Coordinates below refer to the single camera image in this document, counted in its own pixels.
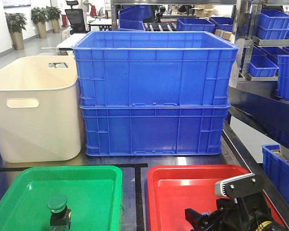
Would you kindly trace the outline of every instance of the potted plant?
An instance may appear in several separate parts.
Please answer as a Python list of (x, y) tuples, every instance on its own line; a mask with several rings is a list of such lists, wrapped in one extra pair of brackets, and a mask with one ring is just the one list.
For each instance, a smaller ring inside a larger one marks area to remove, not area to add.
[(61, 10), (55, 6), (47, 6), (46, 10), (48, 20), (52, 22), (53, 32), (60, 33), (59, 18)]
[(24, 39), (22, 29), (26, 29), (26, 16), (23, 13), (5, 13), (6, 23), (11, 34), (15, 50), (24, 49)]
[(37, 25), (39, 38), (47, 37), (45, 22), (48, 22), (47, 12), (45, 8), (34, 7), (31, 9), (31, 20)]

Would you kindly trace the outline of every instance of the red tray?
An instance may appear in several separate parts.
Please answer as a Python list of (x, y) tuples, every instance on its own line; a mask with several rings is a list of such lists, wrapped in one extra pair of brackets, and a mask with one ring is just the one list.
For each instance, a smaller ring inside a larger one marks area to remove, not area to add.
[[(156, 166), (148, 172), (148, 214), (151, 231), (190, 231), (184, 210), (217, 209), (217, 181), (249, 173), (235, 165)], [(274, 219), (283, 224), (270, 202)]]

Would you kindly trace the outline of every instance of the plant pot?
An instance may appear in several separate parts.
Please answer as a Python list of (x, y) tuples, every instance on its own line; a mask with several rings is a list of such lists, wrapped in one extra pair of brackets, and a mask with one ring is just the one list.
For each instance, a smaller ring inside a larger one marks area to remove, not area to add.
[(13, 46), (15, 50), (23, 50), (24, 49), (24, 39), (23, 32), (11, 32), (11, 38), (13, 42)]
[(58, 19), (52, 19), (52, 27), (54, 33), (60, 33), (60, 25)]
[(39, 23), (37, 24), (37, 27), (38, 27), (39, 38), (40, 38), (40, 39), (47, 38), (46, 24), (39, 22)]

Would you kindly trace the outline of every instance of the cardboard box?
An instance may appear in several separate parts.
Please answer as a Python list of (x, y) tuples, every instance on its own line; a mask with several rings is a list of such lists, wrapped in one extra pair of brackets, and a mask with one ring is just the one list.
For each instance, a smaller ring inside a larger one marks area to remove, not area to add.
[(231, 32), (225, 30), (216, 29), (215, 34), (228, 41), (231, 41), (234, 38), (234, 35)]
[(206, 18), (213, 14), (213, 5), (196, 5), (193, 10), (195, 10), (196, 17)]
[(213, 5), (195, 5), (195, 8), (204, 10), (213, 10)]

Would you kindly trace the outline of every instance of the bin handle hole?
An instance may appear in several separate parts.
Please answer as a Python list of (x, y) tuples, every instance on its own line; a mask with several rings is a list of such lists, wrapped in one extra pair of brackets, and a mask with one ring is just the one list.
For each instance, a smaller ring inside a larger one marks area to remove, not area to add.
[(38, 107), (37, 99), (7, 99), (6, 105), (10, 108), (31, 108)]
[(59, 69), (59, 68), (68, 68), (67, 63), (48, 63), (49, 68)]

